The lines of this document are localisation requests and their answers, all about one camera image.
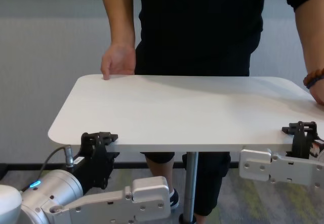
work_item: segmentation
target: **sneaker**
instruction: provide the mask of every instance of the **sneaker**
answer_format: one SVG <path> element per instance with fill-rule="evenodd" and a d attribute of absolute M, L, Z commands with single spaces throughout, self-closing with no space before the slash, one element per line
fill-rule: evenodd
<path fill-rule="evenodd" d="M 171 210 L 176 209 L 179 206 L 179 195 L 178 192 L 174 189 L 172 193 L 170 193 L 170 207 Z"/>

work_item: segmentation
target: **forearm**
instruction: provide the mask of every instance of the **forearm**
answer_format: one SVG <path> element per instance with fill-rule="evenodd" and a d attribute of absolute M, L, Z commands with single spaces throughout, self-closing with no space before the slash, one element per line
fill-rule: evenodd
<path fill-rule="evenodd" d="M 103 0 L 108 15 L 111 42 L 135 45 L 133 0 Z"/>
<path fill-rule="evenodd" d="M 324 0 L 309 0 L 296 10 L 296 24 L 306 69 L 324 68 Z"/>

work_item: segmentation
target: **screw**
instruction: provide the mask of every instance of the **screw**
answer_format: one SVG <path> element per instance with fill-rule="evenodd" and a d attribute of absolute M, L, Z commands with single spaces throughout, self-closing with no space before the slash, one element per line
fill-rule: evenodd
<path fill-rule="evenodd" d="M 58 213 L 58 212 L 62 211 L 63 209 L 64 209 L 63 206 L 56 205 L 56 206 L 53 206 L 52 208 L 50 208 L 50 212 L 51 213 Z"/>

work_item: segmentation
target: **baseboard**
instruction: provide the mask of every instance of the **baseboard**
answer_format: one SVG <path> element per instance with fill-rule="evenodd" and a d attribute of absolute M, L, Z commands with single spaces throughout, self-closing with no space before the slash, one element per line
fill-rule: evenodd
<path fill-rule="evenodd" d="M 45 170 L 55 170 L 63 167 L 63 163 L 49 163 Z M 8 164 L 8 171 L 38 171 L 42 167 L 42 164 Z M 146 169 L 147 164 L 145 162 L 116 162 L 114 164 L 115 169 Z M 173 168 L 181 169 L 184 168 L 182 162 L 175 162 Z M 230 168 L 238 168 L 238 162 L 231 162 Z"/>
<path fill-rule="evenodd" d="M 0 180 L 3 179 L 3 177 L 7 174 L 8 172 L 8 165 L 7 164 L 0 164 Z"/>

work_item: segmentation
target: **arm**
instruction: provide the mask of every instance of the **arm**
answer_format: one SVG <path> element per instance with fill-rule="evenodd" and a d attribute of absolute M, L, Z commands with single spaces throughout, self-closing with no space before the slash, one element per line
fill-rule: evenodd
<path fill-rule="evenodd" d="M 103 0 L 109 18 L 111 42 L 135 45 L 133 0 Z"/>
<path fill-rule="evenodd" d="M 306 69 L 324 68 L 324 0 L 309 0 L 296 10 L 296 24 Z"/>
<path fill-rule="evenodd" d="M 103 2 L 111 33 L 111 44 L 101 61 L 103 78 L 108 80 L 111 74 L 134 74 L 136 55 L 133 0 Z"/>
<path fill-rule="evenodd" d="M 324 0 L 287 0 L 296 13 L 296 24 L 303 46 L 306 69 L 314 74 L 324 69 Z M 310 93 L 324 105 L 324 80 L 317 81 Z"/>

